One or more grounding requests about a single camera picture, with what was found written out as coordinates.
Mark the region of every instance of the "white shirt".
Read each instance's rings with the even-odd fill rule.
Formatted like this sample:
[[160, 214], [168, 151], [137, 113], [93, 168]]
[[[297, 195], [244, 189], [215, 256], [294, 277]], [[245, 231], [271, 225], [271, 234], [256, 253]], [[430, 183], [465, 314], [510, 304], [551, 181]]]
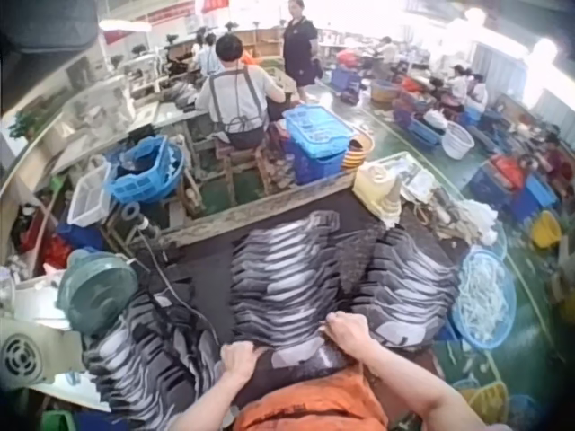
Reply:
[[[252, 79], [253, 89], [256, 98], [260, 101], [263, 118], [259, 117], [257, 105], [253, 100], [248, 84], [243, 76], [242, 69], [244, 67], [247, 67], [248, 74]], [[222, 122], [224, 125], [230, 125], [226, 128], [226, 132], [229, 133], [253, 130], [264, 125], [268, 109], [266, 96], [274, 101], [282, 102], [285, 100], [283, 90], [273, 82], [271, 76], [261, 67], [241, 64], [238, 69], [240, 72], [238, 75], [223, 75], [226, 72], [235, 70], [236, 69], [224, 69], [224, 71], [212, 75], [214, 78], [217, 102], [222, 114]], [[210, 79], [204, 83], [199, 93], [198, 99], [196, 100], [196, 109], [209, 111], [209, 116], [212, 120], [219, 122], [214, 104], [214, 95], [211, 92], [209, 82]], [[246, 117], [250, 120], [250, 124], [244, 127], [237, 120], [239, 117]]]
[[216, 54], [216, 47], [205, 46], [198, 54], [198, 66], [201, 74], [210, 76], [224, 70]]
[[471, 92], [473, 97], [468, 97], [465, 101], [465, 106], [478, 110], [479, 112], [485, 112], [487, 108], [487, 102], [489, 100], [489, 94], [487, 93], [487, 86], [485, 84], [476, 84]]
[[390, 64], [395, 61], [399, 49], [393, 43], [388, 43], [381, 48], [381, 57], [384, 60], [384, 64]]
[[446, 84], [451, 87], [453, 98], [463, 105], [467, 99], [467, 77], [456, 76], [447, 80]]

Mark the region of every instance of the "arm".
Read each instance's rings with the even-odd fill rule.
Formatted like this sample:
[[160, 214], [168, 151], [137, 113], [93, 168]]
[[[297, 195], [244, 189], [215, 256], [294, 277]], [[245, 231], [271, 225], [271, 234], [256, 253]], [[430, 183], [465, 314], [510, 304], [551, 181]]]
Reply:
[[312, 47], [312, 58], [317, 57], [317, 54], [320, 52], [320, 44], [317, 29], [315, 28], [314, 24], [311, 21], [308, 21], [308, 28], [307, 28], [307, 37], [309, 38], [309, 43]]
[[243, 341], [222, 347], [225, 371], [216, 385], [184, 411], [170, 431], [217, 431], [235, 396], [252, 378], [261, 350]]
[[201, 91], [198, 94], [198, 99], [196, 99], [196, 110], [209, 111], [209, 101], [212, 98], [212, 91], [209, 88], [209, 78], [206, 80], [204, 85], [201, 87]]
[[268, 96], [276, 103], [283, 103], [284, 101], [286, 101], [286, 94], [281, 88], [278, 87], [278, 85], [274, 82], [274, 80], [271, 79], [271, 76], [259, 66], [252, 66], [252, 67], [257, 67], [259, 69], [258, 72], [262, 76], [263, 91], [266, 93], [266, 96]]
[[312, 45], [312, 58], [317, 57], [320, 52], [320, 42], [318, 39], [311, 39], [309, 43]]
[[373, 340], [365, 316], [331, 313], [324, 330], [343, 351], [367, 365], [430, 429], [475, 431], [485, 428], [456, 390]]

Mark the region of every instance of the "wooden stool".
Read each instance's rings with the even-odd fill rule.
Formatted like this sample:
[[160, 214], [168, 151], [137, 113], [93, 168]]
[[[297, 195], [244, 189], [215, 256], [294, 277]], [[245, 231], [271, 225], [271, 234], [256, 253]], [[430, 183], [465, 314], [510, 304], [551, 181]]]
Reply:
[[[230, 197], [230, 205], [232, 207], [237, 206], [237, 200], [235, 199], [235, 186], [234, 186], [234, 172], [240, 173], [243, 171], [248, 171], [254, 167], [258, 168], [261, 176], [261, 182], [263, 183], [263, 191], [265, 196], [271, 194], [270, 179], [268, 178], [268, 173], [265, 169], [265, 164], [263, 161], [264, 155], [262, 153], [263, 147], [265, 146], [266, 139], [255, 148], [250, 148], [249, 150], [238, 150], [232, 145], [229, 145], [222, 140], [215, 138], [216, 141], [216, 158], [221, 160], [224, 164], [224, 176], [226, 177], [227, 192]], [[237, 166], [232, 165], [232, 159], [247, 159], [253, 157], [254, 162], [242, 163]]]

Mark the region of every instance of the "spool of thread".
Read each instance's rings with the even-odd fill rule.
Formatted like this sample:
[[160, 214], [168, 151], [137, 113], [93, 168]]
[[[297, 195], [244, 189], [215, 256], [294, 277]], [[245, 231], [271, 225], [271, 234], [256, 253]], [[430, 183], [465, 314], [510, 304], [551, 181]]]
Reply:
[[160, 237], [160, 228], [140, 212], [140, 204], [131, 202], [122, 209], [122, 219], [127, 222], [136, 223], [136, 228], [150, 240], [157, 240]]

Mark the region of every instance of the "stack of shoe uppers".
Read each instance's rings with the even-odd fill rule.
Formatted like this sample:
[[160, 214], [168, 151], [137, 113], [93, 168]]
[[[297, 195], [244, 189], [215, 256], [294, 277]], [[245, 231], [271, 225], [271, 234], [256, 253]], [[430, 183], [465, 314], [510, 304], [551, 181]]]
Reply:
[[232, 264], [235, 340], [286, 347], [317, 335], [337, 309], [340, 274], [330, 235], [339, 227], [337, 213], [317, 211], [240, 241]]
[[392, 229], [378, 239], [351, 310], [367, 317], [385, 346], [419, 348], [445, 324], [458, 286], [457, 268], [439, 265], [408, 233]]
[[102, 401], [130, 427], [167, 429], [217, 379], [213, 329], [180, 305], [134, 296], [102, 337], [84, 338], [83, 362]]

